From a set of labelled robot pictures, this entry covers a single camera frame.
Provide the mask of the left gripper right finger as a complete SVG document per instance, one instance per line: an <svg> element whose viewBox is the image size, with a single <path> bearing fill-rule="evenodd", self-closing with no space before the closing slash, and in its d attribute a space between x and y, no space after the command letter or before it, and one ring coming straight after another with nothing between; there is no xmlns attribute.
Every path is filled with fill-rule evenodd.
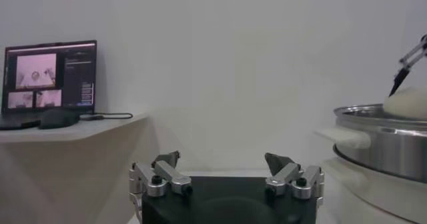
<svg viewBox="0 0 427 224"><path fill-rule="evenodd" d="M266 195L269 199L290 191L296 199L323 199L324 172L319 166L303 168L289 157L265 153L264 159L271 177L266 178Z"/></svg>

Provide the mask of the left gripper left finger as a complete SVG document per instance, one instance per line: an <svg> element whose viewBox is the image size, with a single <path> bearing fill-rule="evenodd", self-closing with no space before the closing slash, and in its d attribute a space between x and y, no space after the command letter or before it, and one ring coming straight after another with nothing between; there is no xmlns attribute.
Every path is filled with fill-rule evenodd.
<svg viewBox="0 0 427 224"><path fill-rule="evenodd" d="M187 197L192 194L191 177L176 170L179 151L158 155L150 165L132 163L129 170L129 194L163 197L167 186L173 193Z"/></svg>

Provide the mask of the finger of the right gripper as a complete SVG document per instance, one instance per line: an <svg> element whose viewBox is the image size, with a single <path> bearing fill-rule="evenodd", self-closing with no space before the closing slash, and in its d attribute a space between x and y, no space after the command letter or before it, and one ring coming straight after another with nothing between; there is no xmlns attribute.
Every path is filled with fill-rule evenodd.
<svg viewBox="0 0 427 224"><path fill-rule="evenodd" d="M411 49L399 60L401 68L394 76L394 83L388 95L389 97L395 94L395 92L410 73L412 67L424 57L426 57L426 35L423 35L419 44L417 44L417 46Z"/></svg>

